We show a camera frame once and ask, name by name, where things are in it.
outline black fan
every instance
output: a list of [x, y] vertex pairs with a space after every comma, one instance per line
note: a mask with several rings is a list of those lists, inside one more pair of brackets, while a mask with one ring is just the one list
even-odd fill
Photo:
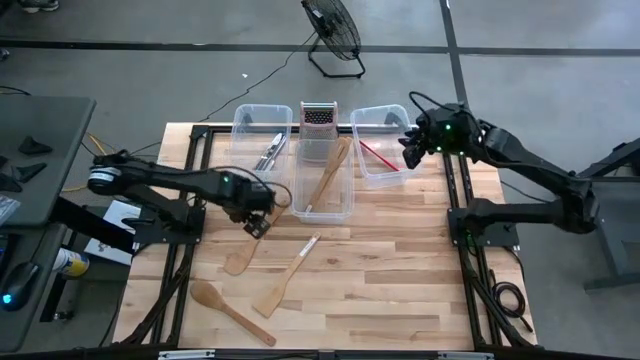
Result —
[[[311, 25], [316, 29], [318, 37], [309, 50], [309, 61], [315, 65], [322, 75], [329, 78], [360, 78], [365, 73], [360, 60], [360, 35], [351, 19], [351, 15], [340, 0], [302, 0], [302, 7], [307, 12]], [[318, 47], [320, 39], [324, 41], [339, 59], [344, 61], [358, 60], [362, 72], [358, 74], [331, 75], [327, 74], [316, 63], [311, 54]]]

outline wooden table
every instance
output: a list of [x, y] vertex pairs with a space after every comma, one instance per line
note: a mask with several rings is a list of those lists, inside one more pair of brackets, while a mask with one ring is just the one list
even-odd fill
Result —
[[[191, 126], [167, 124], [159, 162], [183, 168]], [[228, 148], [229, 136], [216, 135], [211, 166], [228, 164]], [[448, 237], [445, 213], [450, 205], [442, 157], [426, 156], [418, 176], [404, 186], [381, 190], [365, 190], [357, 159], [355, 164], [355, 207], [344, 225], [306, 225], [287, 211], [239, 276], [225, 273], [222, 266], [249, 235], [219, 207], [208, 205], [206, 234], [196, 249], [191, 280], [213, 284], [237, 311], [276, 337], [275, 348], [472, 349], [458, 253]], [[476, 196], [503, 201], [494, 168], [470, 164], [470, 171]], [[177, 196], [166, 189], [162, 193]], [[458, 197], [464, 206], [464, 194]], [[271, 318], [263, 318], [251, 308], [252, 299], [270, 288], [315, 231], [322, 239], [289, 282], [280, 307]], [[129, 335], [155, 302], [166, 252], [167, 246], [154, 245], [134, 259], [114, 341]], [[520, 268], [510, 254], [487, 249], [487, 260], [498, 281], [513, 282], [525, 292]], [[482, 306], [479, 311], [488, 339], [486, 312]], [[164, 336], [172, 313], [173, 300], [167, 307]], [[525, 317], [531, 322], [529, 313]], [[513, 324], [535, 342], [535, 334], [520, 321]], [[267, 346], [188, 295], [180, 348], [203, 347]]]

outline red stick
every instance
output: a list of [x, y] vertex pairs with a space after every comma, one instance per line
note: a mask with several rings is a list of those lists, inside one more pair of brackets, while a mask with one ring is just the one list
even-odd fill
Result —
[[385, 165], [387, 165], [388, 167], [392, 168], [395, 171], [400, 171], [400, 169], [398, 169], [395, 165], [393, 165], [392, 163], [390, 163], [387, 159], [383, 158], [382, 156], [380, 156], [380, 154], [378, 154], [377, 152], [373, 151], [372, 148], [370, 148], [367, 144], [365, 144], [364, 142], [362, 142], [362, 140], [360, 140], [360, 145], [362, 145], [363, 148], [369, 150], [370, 153], [372, 153], [373, 155], [375, 155], [375, 157], [377, 157], [378, 159], [380, 159]]

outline wooden spoon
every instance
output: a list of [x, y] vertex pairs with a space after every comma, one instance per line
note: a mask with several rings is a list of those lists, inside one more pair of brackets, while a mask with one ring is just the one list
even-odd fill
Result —
[[[284, 207], [276, 206], [269, 216], [269, 223], [271, 223], [272, 227], [285, 210], [286, 208]], [[253, 258], [253, 254], [255, 253], [260, 240], [261, 239], [255, 239], [252, 237], [240, 250], [238, 250], [238, 252], [229, 255], [229, 257], [227, 257], [227, 261], [224, 263], [224, 271], [231, 275], [242, 274], [247, 266], [249, 266], [251, 258]]]
[[204, 281], [196, 281], [191, 285], [191, 297], [198, 303], [212, 309], [220, 310], [223, 313], [229, 315], [235, 322], [242, 325], [245, 329], [249, 330], [258, 339], [262, 340], [269, 346], [276, 344], [276, 338], [269, 335], [266, 331], [262, 330], [258, 325], [251, 322], [251, 320], [242, 316], [240, 313], [233, 310], [227, 303], [224, 302], [222, 295], [213, 287], [213, 285]]
[[289, 279], [293, 276], [293, 273], [298, 270], [302, 261], [307, 257], [313, 245], [320, 239], [321, 234], [316, 232], [313, 234], [311, 239], [307, 245], [300, 251], [298, 256], [293, 260], [293, 262], [289, 265], [287, 270], [280, 276], [278, 281], [276, 281], [276, 285], [269, 290], [262, 297], [259, 297], [253, 302], [253, 308], [256, 309], [260, 314], [264, 317], [269, 318], [271, 314], [275, 311], [275, 309], [280, 305], [282, 298], [284, 297], [284, 292], [287, 289], [287, 283]]
[[338, 173], [338, 168], [340, 168], [347, 154], [349, 154], [352, 141], [350, 137], [339, 137], [333, 142], [329, 150], [329, 157], [327, 158], [327, 166], [324, 168], [324, 174], [322, 174], [320, 182], [316, 186], [313, 195], [311, 195], [311, 200], [309, 200], [309, 205], [307, 205], [305, 211], [311, 211], [311, 209], [318, 204], [325, 190], [330, 187]]

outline fan stand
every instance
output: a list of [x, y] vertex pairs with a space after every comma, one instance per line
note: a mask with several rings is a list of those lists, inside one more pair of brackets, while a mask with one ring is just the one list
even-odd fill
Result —
[[353, 51], [353, 56], [356, 58], [356, 60], [358, 60], [358, 64], [360, 64], [360, 68], [362, 69], [361, 73], [358, 74], [342, 74], [342, 75], [331, 75], [331, 74], [327, 74], [326, 71], [324, 71], [320, 65], [318, 65], [318, 63], [313, 59], [313, 56], [311, 56], [311, 54], [316, 51], [316, 48], [318, 48], [318, 43], [320, 42], [320, 36], [316, 37], [316, 40], [313, 42], [313, 45], [311, 45], [311, 49], [309, 49], [309, 61], [311, 61], [313, 63], [313, 65], [315, 65], [318, 70], [320, 70], [320, 72], [322, 73], [322, 75], [324, 77], [328, 77], [331, 79], [339, 79], [339, 78], [358, 78], [360, 79], [362, 77], [362, 75], [364, 75], [365, 72], [367, 72], [367, 69], [364, 68], [364, 64], [362, 63], [362, 60], [360, 60], [360, 56], [358, 54], [357, 51]]

